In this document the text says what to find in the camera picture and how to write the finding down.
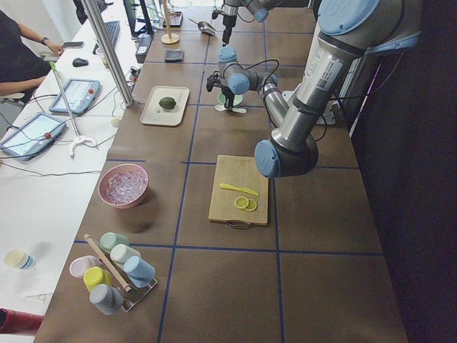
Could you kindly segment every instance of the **wooden stick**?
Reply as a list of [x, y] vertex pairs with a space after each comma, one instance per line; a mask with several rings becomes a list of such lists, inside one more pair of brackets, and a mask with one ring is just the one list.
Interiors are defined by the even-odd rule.
[[169, 34], [169, 39], [171, 41], [172, 38], [171, 38], [171, 29], [170, 29], [170, 13], [169, 13], [169, 7], [166, 5], [166, 1], [164, 2], [164, 12], [165, 12], [166, 33]]
[[95, 240], [92, 239], [92, 237], [90, 237], [88, 234], [84, 235], [84, 240], [87, 243], [89, 243], [89, 245], [95, 251], [97, 256], [103, 261], [103, 263], [106, 266], [106, 268], [108, 268], [109, 271], [113, 274], [113, 276], [116, 278], [118, 283], [121, 285], [122, 289], [125, 292], [130, 292], [132, 290], [130, 284], [128, 284], [126, 282], [126, 280], [124, 280], [124, 278], [119, 274], [117, 269], [114, 267], [114, 265], [108, 259], [108, 257], [106, 257], [106, 255], [102, 252], [102, 250], [100, 249], [99, 245], [95, 242]]

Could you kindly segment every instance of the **person's arm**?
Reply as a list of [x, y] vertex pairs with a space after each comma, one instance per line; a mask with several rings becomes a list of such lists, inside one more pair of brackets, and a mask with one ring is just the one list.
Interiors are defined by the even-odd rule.
[[20, 23], [17, 23], [17, 24], [19, 25], [19, 29], [21, 30], [21, 36], [23, 36], [24, 38], [27, 38], [27, 39], [30, 39], [31, 41], [35, 41], [37, 43], [42, 43], [42, 44], [46, 45], [49, 48], [49, 50], [54, 52], [54, 54], [56, 56], [60, 56], [64, 52], [64, 48], [62, 47], [62, 45], [55, 44], [52, 41], [50, 41], [49, 39], [45, 39], [43, 41], [43, 39], [45, 37], [37, 34], [34, 30], [30, 29], [29, 27], [27, 27], [23, 24], [20, 24]]
[[38, 79], [30, 79], [26, 81], [0, 82], [0, 95], [21, 93], [30, 89], [38, 88], [45, 78], [45, 76], [42, 76]]

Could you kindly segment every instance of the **red object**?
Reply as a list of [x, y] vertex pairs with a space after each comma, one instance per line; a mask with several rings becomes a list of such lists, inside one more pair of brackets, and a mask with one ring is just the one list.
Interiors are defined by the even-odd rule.
[[34, 336], [43, 318], [37, 314], [0, 309], [0, 334]]

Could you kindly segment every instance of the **white desk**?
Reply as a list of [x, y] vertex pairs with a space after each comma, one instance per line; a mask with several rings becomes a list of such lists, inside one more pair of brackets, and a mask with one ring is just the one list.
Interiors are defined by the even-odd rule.
[[[119, 20], [121, 33], [116, 43], [116, 53], [124, 74], [130, 66], [139, 67], [135, 60], [135, 47], [130, 37], [122, 1], [115, 0], [102, 13], [104, 21]], [[69, 78], [98, 79], [101, 92], [96, 102], [103, 99], [115, 87], [108, 69], [100, 58], [92, 54], [95, 37], [89, 22], [86, 22], [74, 41], [84, 41], [82, 49], [67, 49], [56, 64], [64, 84]], [[75, 68], [72, 61], [76, 57], [89, 60], [89, 65]], [[51, 72], [35, 93], [36, 96], [58, 94], [54, 74]], [[40, 105], [49, 113], [53, 99], [39, 99]], [[84, 136], [95, 138], [97, 144], [116, 133], [111, 125], [112, 116], [122, 117], [122, 98], [115, 91], [100, 104], [76, 119], [78, 129]], [[16, 126], [21, 126], [40, 108], [36, 102], [24, 107]], [[68, 119], [67, 115], [59, 116]], [[71, 122], [68, 129], [59, 137], [62, 141], [72, 141], [75, 133]], [[78, 145], [75, 157], [69, 156], [69, 142], [56, 142], [48, 151], [31, 161], [4, 159], [12, 166], [32, 170], [42, 174], [63, 174], [68, 172], [100, 171], [112, 139], [91, 149]], [[0, 158], [6, 156], [0, 152]], [[59, 280], [64, 262], [79, 228], [99, 173], [66, 175], [61, 177], [40, 177], [28, 172], [0, 166], [0, 207], [1, 219], [1, 258], [14, 248], [21, 248], [35, 258], [35, 265], [27, 270], [16, 270], [0, 263], [0, 307], [34, 314], [45, 314], [52, 293]], [[0, 334], [0, 342], [32, 342], [33, 337]]]

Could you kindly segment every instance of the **gray cup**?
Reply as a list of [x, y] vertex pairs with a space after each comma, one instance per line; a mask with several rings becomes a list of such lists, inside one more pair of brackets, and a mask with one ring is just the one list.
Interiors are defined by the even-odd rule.
[[89, 300], [103, 314], [111, 316], [122, 306], [124, 297], [114, 287], [107, 284], [97, 284], [91, 290]]

